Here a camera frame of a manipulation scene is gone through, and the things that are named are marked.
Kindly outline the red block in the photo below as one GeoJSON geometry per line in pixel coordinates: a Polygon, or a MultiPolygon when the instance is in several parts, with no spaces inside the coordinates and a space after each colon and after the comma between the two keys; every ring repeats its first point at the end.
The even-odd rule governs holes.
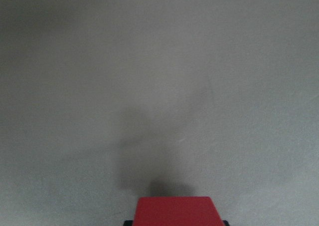
{"type": "Polygon", "coordinates": [[[142,197],[134,226],[223,226],[210,197],[142,197]]]}

